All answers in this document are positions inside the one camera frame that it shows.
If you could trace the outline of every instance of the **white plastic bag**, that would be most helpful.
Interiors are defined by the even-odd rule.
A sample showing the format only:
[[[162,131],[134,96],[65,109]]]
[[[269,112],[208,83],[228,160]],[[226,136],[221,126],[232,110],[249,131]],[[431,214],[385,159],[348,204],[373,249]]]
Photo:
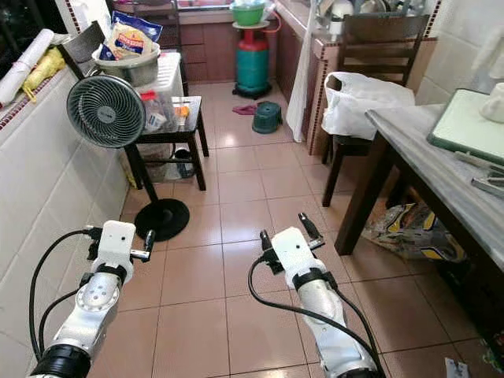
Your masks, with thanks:
[[[331,77],[341,81],[341,91],[328,87]],[[330,72],[325,78],[324,88],[328,107],[324,111],[322,128],[333,135],[373,140],[376,129],[366,119],[366,111],[415,105],[410,89],[360,73]]]

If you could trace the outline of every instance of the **chair backrest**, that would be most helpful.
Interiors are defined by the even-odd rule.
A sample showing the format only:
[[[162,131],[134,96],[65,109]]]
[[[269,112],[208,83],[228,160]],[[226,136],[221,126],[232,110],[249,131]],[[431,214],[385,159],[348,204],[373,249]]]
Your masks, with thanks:
[[[99,48],[100,43],[103,43],[104,40],[102,28],[97,21],[93,21],[86,30],[57,48],[63,55],[66,64],[81,80],[86,77],[86,71],[83,72],[79,65],[90,61],[91,54]]]
[[[405,86],[429,15],[345,16],[338,71],[358,72]]]

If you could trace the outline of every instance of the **teal gas cylinder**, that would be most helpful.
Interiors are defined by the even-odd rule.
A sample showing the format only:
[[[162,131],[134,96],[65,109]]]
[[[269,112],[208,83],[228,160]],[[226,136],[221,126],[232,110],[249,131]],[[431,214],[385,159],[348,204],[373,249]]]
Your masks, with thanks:
[[[245,29],[243,34],[236,51],[236,86],[233,93],[259,98],[271,89],[268,82],[268,40],[264,33],[254,29]]]

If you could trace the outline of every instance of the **marble tabletop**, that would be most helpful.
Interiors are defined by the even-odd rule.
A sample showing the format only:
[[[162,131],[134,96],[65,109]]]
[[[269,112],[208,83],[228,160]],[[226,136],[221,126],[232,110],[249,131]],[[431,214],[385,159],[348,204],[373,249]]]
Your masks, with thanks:
[[[504,270],[504,199],[471,185],[484,170],[427,141],[443,105],[374,109],[366,116]]]

